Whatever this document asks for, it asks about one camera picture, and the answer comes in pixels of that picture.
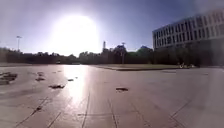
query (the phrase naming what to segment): dark spot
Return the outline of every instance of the dark spot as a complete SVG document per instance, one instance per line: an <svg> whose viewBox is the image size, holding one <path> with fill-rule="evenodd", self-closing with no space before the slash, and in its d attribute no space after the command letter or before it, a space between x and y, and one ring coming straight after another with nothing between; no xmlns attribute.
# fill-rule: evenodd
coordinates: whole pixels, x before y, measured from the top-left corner
<svg viewBox="0 0 224 128"><path fill-rule="evenodd" d="M1 79L1 80L13 81L13 80L15 80L16 78L17 78L17 74L13 74L13 73L4 73L0 79Z"/></svg>
<svg viewBox="0 0 224 128"><path fill-rule="evenodd" d="M50 87L50 88L52 88L52 89L62 89L62 88L64 88L65 86L62 86L62 85L51 85L51 86L48 86L48 87Z"/></svg>
<svg viewBox="0 0 224 128"><path fill-rule="evenodd" d="M0 85L7 85L9 84L8 80L0 80Z"/></svg>
<svg viewBox="0 0 224 128"><path fill-rule="evenodd" d="M33 111L32 115L35 114L36 112L39 112L41 109L42 109L42 107L41 107L41 106L38 106L38 107Z"/></svg>
<svg viewBox="0 0 224 128"><path fill-rule="evenodd" d="M37 75L38 75L38 76L43 76L44 73L43 73L43 72L38 72Z"/></svg>
<svg viewBox="0 0 224 128"><path fill-rule="evenodd" d="M36 81L43 81L43 80L45 80L44 78L42 78L42 77L38 77L37 79L36 79Z"/></svg>
<svg viewBox="0 0 224 128"><path fill-rule="evenodd" d="M68 79L68 81L74 81L73 79Z"/></svg>
<svg viewBox="0 0 224 128"><path fill-rule="evenodd" d="M128 88L116 88L116 90L118 92L124 92L124 91L128 91L129 89Z"/></svg>

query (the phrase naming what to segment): stone tile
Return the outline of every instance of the stone tile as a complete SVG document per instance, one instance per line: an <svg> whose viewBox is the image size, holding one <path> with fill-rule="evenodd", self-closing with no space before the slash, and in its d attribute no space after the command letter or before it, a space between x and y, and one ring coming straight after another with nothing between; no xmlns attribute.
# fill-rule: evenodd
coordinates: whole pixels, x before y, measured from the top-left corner
<svg viewBox="0 0 224 128"><path fill-rule="evenodd" d="M179 122L149 100L133 98L132 103L142 115L144 121L153 128L183 127Z"/></svg>
<svg viewBox="0 0 224 128"><path fill-rule="evenodd" d="M77 103L73 102L72 100L68 103L67 107L64 109L64 113L72 114L72 115L84 115L87 111L87 99Z"/></svg>
<svg viewBox="0 0 224 128"><path fill-rule="evenodd" d="M0 121L0 127L1 128L14 128L16 125L17 125L17 123Z"/></svg>
<svg viewBox="0 0 224 128"><path fill-rule="evenodd" d="M50 128L82 128L84 116L60 114Z"/></svg>
<svg viewBox="0 0 224 128"><path fill-rule="evenodd" d="M116 128L112 116L87 116L84 128Z"/></svg>
<svg viewBox="0 0 224 128"><path fill-rule="evenodd" d="M88 115L108 115L112 114L108 100L91 95L88 107Z"/></svg>
<svg viewBox="0 0 224 128"><path fill-rule="evenodd" d="M0 120L21 122L31 115L33 109L0 106Z"/></svg>
<svg viewBox="0 0 224 128"><path fill-rule="evenodd" d="M115 118L118 128L149 128L149 124L137 112L116 115Z"/></svg>
<svg viewBox="0 0 224 128"><path fill-rule="evenodd" d="M40 105L42 100L33 98L31 96L23 96L13 99L0 100L0 105L9 107L24 107L24 108L36 108Z"/></svg>
<svg viewBox="0 0 224 128"><path fill-rule="evenodd" d="M126 92L116 93L110 98L110 103L115 115L135 111L125 93Z"/></svg>
<svg viewBox="0 0 224 128"><path fill-rule="evenodd" d="M187 128L220 128L224 126L224 113L198 106L186 106L174 118Z"/></svg>
<svg viewBox="0 0 224 128"><path fill-rule="evenodd" d="M32 128L47 128L59 115L59 112L53 111L39 111L29 117L23 126Z"/></svg>

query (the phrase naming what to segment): building facade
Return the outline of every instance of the building facade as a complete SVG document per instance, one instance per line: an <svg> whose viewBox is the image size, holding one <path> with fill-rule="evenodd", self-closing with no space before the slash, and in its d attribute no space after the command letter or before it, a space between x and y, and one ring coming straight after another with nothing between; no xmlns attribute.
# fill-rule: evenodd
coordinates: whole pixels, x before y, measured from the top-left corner
<svg viewBox="0 0 224 128"><path fill-rule="evenodd" d="M154 30L153 47L159 49L220 38L224 38L224 9L195 15Z"/></svg>

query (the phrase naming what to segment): ground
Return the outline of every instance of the ground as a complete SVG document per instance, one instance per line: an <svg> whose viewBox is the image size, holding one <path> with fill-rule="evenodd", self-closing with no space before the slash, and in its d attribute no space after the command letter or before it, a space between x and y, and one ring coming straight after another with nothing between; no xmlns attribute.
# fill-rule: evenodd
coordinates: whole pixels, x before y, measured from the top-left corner
<svg viewBox="0 0 224 128"><path fill-rule="evenodd" d="M0 67L0 72L18 74L0 86L2 128L224 126L219 68L125 72L49 65ZM49 87L54 85L63 88Z"/></svg>

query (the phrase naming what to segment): street lamp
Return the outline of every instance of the street lamp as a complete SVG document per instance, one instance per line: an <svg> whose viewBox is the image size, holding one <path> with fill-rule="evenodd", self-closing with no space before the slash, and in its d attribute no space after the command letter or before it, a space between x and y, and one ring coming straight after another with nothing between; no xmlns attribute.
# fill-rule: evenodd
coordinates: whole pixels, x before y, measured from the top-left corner
<svg viewBox="0 0 224 128"><path fill-rule="evenodd" d="M122 64L124 64L124 54L125 54L125 51L123 51L123 53L122 53Z"/></svg>
<svg viewBox="0 0 224 128"><path fill-rule="evenodd" d="M21 36L16 36L17 38L17 43L18 43L18 51L19 51L19 43L20 43L20 39L22 38Z"/></svg>

